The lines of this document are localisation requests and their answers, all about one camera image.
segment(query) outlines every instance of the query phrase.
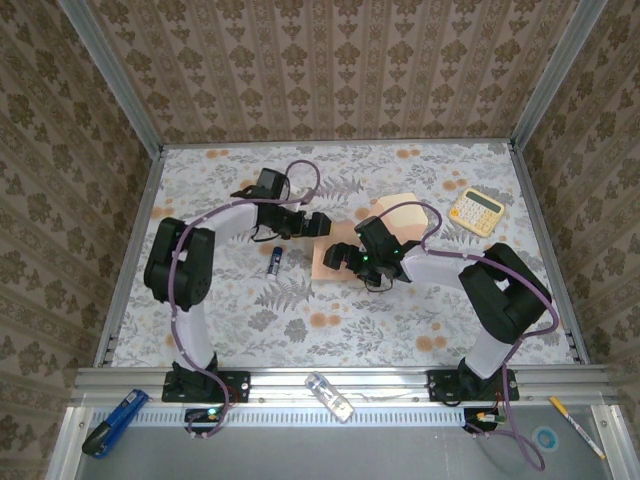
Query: calculator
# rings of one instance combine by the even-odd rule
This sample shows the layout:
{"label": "calculator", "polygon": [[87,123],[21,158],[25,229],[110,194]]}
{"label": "calculator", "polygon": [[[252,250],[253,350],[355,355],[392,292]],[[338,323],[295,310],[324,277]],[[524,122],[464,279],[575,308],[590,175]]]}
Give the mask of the calculator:
{"label": "calculator", "polygon": [[504,205],[475,188],[467,188],[449,210],[449,218],[476,235],[488,237],[502,215]]}

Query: patterned wallpaper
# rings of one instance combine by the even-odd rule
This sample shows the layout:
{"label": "patterned wallpaper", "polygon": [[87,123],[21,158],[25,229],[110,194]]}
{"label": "patterned wallpaper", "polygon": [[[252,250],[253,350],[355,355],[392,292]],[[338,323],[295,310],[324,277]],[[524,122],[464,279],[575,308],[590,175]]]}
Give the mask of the patterned wallpaper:
{"label": "patterned wallpaper", "polygon": [[53,1],[0,2],[0,477],[44,475],[149,159]]}
{"label": "patterned wallpaper", "polygon": [[165,143],[508,137],[577,0],[89,0]]}
{"label": "patterned wallpaper", "polygon": [[590,354],[639,439],[640,2],[608,2],[524,154]]}

